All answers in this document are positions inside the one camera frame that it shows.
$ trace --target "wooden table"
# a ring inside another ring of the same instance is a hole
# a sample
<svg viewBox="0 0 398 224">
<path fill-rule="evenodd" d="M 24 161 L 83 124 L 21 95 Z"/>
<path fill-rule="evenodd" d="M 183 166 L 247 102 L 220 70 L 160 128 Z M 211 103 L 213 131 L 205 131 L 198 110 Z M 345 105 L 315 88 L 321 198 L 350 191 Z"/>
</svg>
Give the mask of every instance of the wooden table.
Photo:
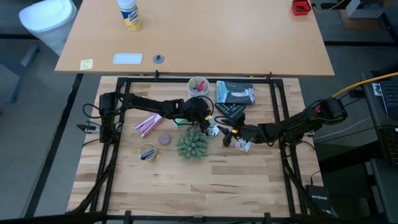
<svg viewBox="0 0 398 224">
<path fill-rule="evenodd" d="M 313 12 L 292 0 L 137 0 L 143 22 L 131 32 L 115 0 L 84 0 L 58 61 L 67 73 L 210 73 L 333 76 Z M 143 54 L 115 65 L 117 53 Z M 165 61 L 155 64 L 155 55 Z M 93 68 L 80 70 L 81 60 Z"/>
<path fill-rule="evenodd" d="M 96 105 L 100 94 L 115 90 L 116 80 L 117 77 L 102 77 Z M 289 113 L 302 111 L 299 81 L 285 78 L 284 84 Z M 254 89 L 256 105 L 246 108 L 246 124 L 274 122 L 269 86 L 254 84 Z M 160 101 L 187 99 L 185 83 L 133 83 L 131 93 Z M 210 96 L 215 99 L 215 84 L 211 84 Z M 283 118 L 282 107 L 279 109 Z M 253 144 L 250 152 L 245 153 L 234 149 L 234 140 L 230 147 L 222 147 L 220 133 L 209 139 L 210 146 L 202 161 L 185 161 L 175 149 L 185 128 L 175 129 L 173 121 L 165 119 L 148 137 L 141 139 L 132 127 L 148 116 L 146 111 L 126 111 L 108 214 L 123 215 L 125 210 L 131 210 L 133 215 L 263 217 L 269 212 L 272 217 L 289 216 L 277 143 L 273 147 Z M 158 135 L 164 132 L 172 136 L 168 146 L 157 143 Z M 98 134 L 88 134 L 86 141 L 97 138 Z M 160 159 L 154 164 L 139 160 L 138 150 L 145 142 L 155 144 L 160 152 Z M 102 146 L 95 142 L 83 148 L 69 210 L 77 207 L 94 186 Z M 297 146 L 297 154 L 305 185 L 310 182 L 311 174 L 319 170 L 317 155 L 306 144 Z M 322 185 L 320 174 L 315 174 L 313 179 L 315 184 Z"/>
</svg>

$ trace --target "packaging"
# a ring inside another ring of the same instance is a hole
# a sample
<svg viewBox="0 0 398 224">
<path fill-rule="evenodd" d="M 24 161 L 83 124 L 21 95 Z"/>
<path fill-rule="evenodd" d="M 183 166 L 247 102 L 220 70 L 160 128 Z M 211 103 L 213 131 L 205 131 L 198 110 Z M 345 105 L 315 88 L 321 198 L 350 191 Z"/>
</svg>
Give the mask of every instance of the packaging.
<svg viewBox="0 0 398 224">
<path fill-rule="evenodd" d="M 253 84 L 217 81 L 216 103 L 255 104 Z"/>
<path fill-rule="evenodd" d="M 120 11 L 127 29 L 131 31 L 140 30 L 141 21 L 138 18 L 138 7 L 135 0 L 118 0 Z"/>
<path fill-rule="evenodd" d="M 350 19 L 377 19 L 392 4 L 392 0 L 351 0 L 347 5 L 347 16 Z"/>
</svg>

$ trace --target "red box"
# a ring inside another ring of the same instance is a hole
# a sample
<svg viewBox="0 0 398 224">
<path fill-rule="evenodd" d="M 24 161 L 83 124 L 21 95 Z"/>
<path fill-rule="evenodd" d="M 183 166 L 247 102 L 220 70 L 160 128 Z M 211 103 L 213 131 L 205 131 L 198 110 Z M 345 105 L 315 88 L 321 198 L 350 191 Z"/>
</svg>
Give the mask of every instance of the red box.
<svg viewBox="0 0 398 224">
<path fill-rule="evenodd" d="M 311 11 L 311 6 L 307 0 L 294 0 L 292 3 L 292 10 L 296 16 L 307 15 Z"/>
</svg>

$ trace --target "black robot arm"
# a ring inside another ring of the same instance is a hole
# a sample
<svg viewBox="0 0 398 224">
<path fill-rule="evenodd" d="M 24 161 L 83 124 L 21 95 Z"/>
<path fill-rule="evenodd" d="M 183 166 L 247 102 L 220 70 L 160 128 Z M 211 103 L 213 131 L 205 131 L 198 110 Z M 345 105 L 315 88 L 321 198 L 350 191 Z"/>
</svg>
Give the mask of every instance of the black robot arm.
<svg viewBox="0 0 398 224">
<path fill-rule="evenodd" d="M 122 102 L 122 105 L 116 108 L 118 100 Z M 128 95 L 116 92 L 105 93 L 99 96 L 99 115 L 102 123 L 99 132 L 100 142 L 108 144 L 116 142 L 118 136 L 113 118 L 129 109 L 150 111 L 166 119 L 183 118 L 191 123 L 196 123 L 202 132 L 209 127 L 208 120 L 212 114 L 207 102 L 202 97 L 190 98 L 186 102 L 183 99 L 156 101 L 132 93 Z"/>
<path fill-rule="evenodd" d="M 317 131 L 324 124 L 332 125 L 340 123 L 346 118 L 347 112 L 341 100 L 328 98 L 318 100 L 301 113 L 279 123 L 264 123 L 257 124 L 257 126 L 245 124 L 245 115 L 243 114 L 237 120 L 221 120 L 221 124 L 233 127 L 232 131 L 223 127 L 219 127 L 219 129 L 225 135 L 223 139 L 224 146 L 229 146 L 232 137 L 255 144 L 267 143 L 269 146 L 272 146 L 278 139 L 283 139 L 289 144 L 296 145 L 305 133 Z"/>
</svg>

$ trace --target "yellow sticky note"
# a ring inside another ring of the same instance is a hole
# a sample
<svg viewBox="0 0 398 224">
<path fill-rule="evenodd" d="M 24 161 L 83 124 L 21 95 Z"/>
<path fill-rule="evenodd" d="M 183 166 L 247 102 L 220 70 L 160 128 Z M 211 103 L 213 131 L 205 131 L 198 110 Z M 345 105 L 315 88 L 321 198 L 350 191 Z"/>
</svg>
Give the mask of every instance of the yellow sticky note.
<svg viewBox="0 0 398 224">
<path fill-rule="evenodd" d="M 93 59 L 81 60 L 80 61 L 80 70 L 92 69 L 93 68 Z"/>
</svg>

